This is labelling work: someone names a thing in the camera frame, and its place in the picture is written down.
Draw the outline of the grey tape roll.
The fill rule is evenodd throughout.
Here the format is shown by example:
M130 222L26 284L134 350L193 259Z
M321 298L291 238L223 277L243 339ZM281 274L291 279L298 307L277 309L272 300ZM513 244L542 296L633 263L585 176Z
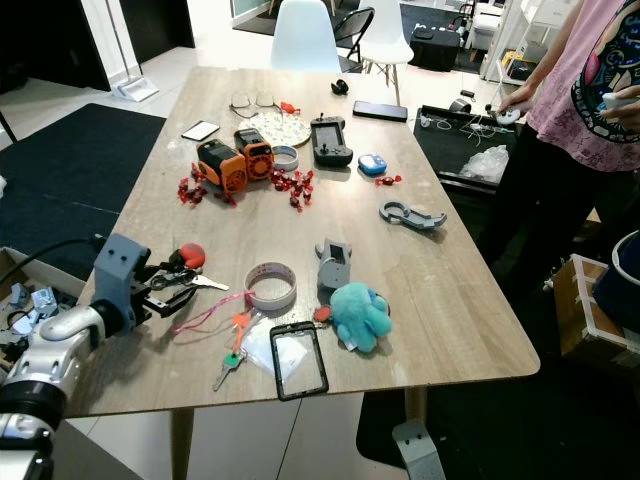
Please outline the grey tape roll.
M300 154L296 148L289 145L276 145L271 147L273 154L273 164L276 170L293 172L300 165Z

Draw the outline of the white tape roll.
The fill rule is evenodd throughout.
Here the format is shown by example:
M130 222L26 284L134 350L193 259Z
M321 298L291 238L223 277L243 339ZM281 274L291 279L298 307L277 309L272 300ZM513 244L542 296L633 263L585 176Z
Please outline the white tape roll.
M269 279L282 280L285 284L284 291L275 296L269 296L268 289L259 285ZM247 302L257 310L278 311L291 307L296 300L297 275L282 262L261 262L244 275L244 287L246 287Z

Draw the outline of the crumpled clear plastic bag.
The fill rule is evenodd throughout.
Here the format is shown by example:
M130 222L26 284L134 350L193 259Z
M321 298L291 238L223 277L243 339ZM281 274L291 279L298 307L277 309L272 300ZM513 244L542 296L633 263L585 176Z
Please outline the crumpled clear plastic bag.
M485 180L499 183L509 161L508 148L504 145L493 146L471 156L460 169L463 178Z

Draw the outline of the white shelving unit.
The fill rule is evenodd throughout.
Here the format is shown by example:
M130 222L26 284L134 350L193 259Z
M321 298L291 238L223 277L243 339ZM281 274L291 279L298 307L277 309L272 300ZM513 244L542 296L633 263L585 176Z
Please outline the white shelving unit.
M549 46L549 38L562 27L562 10L559 0L507 0L481 64L480 77L484 81L504 81L502 58L507 51L525 52L530 40Z

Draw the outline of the grey printed block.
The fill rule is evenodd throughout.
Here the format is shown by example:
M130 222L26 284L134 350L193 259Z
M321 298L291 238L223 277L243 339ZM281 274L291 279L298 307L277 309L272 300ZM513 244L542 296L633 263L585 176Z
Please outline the grey printed block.
M349 283L351 278L352 250L349 244L325 239L316 247L317 289L320 292L333 292Z

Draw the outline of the clear plastic sleeve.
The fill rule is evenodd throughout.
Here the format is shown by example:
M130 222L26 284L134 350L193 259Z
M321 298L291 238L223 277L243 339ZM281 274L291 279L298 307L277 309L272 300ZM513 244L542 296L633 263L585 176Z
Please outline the clear plastic sleeve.
M273 375L275 372L270 342L270 330L275 325L270 319L257 321L244 334L241 348L239 348L239 352L246 356L247 360L261 367L268 375Z

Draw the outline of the white phone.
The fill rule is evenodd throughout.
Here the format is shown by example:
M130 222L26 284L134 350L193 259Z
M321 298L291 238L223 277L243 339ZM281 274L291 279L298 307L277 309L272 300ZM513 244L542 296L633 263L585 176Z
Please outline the white phone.
M211 122L197 122L195 125L192 125L191 128L188 128L187 131L180 134L180 137L182 137L183 140L204 142L212 136L212 134L218 133L219 131L219 125Z

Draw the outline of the black bin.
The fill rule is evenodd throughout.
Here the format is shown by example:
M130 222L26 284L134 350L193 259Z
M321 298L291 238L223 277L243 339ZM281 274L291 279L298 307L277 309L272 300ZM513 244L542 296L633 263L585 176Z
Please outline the black bin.
M497 180L462 173L463 166L489 148L509 146L517 129L503 127L486 114L474 115L433 106L421 106L411 119L413 137L419 142L431 169L449 182L468 188L494 189Z

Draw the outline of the person in pink shirt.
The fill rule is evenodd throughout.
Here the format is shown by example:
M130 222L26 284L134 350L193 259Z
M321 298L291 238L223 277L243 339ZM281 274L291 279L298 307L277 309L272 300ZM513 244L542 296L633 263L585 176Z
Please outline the person in pink shirt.
M556 68L530 102L477 247L497 268L518 230L512 269L495 276L515 303L540 287L593 209L617 202L640 170L640 115L600 114L604 93L640 84L640 0L586 0Z

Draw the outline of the black cabinet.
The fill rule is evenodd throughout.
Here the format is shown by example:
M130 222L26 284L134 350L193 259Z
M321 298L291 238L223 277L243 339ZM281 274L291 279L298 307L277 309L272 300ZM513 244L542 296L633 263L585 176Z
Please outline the black cabinet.
M110 90L82 0L3 0L4 93L31 79Z

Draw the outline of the black clear card holder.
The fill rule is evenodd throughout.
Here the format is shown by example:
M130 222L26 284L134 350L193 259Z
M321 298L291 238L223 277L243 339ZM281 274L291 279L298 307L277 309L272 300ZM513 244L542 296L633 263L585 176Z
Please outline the black clear card holder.
M268 339L279 401L329 392L323 349L314 323L271 326Z

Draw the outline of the grey plastic gripper tool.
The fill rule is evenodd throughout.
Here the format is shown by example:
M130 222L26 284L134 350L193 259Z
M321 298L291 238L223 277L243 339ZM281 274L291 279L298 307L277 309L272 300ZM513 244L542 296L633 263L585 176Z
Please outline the grey plastic gripper tool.
M413 230L435 230L447 220L445 214L425 214L398 201L385 202L379 209L379 215L389 223L398 223Z

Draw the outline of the person's right hand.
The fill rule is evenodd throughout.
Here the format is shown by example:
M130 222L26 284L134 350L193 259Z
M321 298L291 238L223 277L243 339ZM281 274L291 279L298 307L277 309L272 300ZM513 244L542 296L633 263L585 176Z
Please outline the person's right hand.
M512 91L504 97L495 110L497 110L498 113L507 113L507 111L512 109L527 110L529 109L530 102L536 95L536 91L538 91L536 84L531 81L526 82L518 87L517 90Z

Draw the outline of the black rug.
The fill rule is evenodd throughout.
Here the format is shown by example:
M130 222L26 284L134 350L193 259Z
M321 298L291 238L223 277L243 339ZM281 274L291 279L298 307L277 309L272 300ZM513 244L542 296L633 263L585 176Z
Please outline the black rug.
M90 102L5 147L1 244L35 253L65 241L67 246L45 253L41 261L81 280L90 278L96 257L82 239L109 236L119 216L127 223L125 233L141 233L142 244L159 247L157 227L166 211L159 187L152 186L147 209L125 202L164 125L161 116Z

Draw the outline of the wooden table leg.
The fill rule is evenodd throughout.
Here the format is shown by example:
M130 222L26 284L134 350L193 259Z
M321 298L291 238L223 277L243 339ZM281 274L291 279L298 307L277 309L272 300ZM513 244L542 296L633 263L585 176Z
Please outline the wooden table leg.
M404 389L404 420L426 422L428 416L428 388Z
M187 480L189 454L195 433L195 408L178 408L170 411L170 460L172 480Z

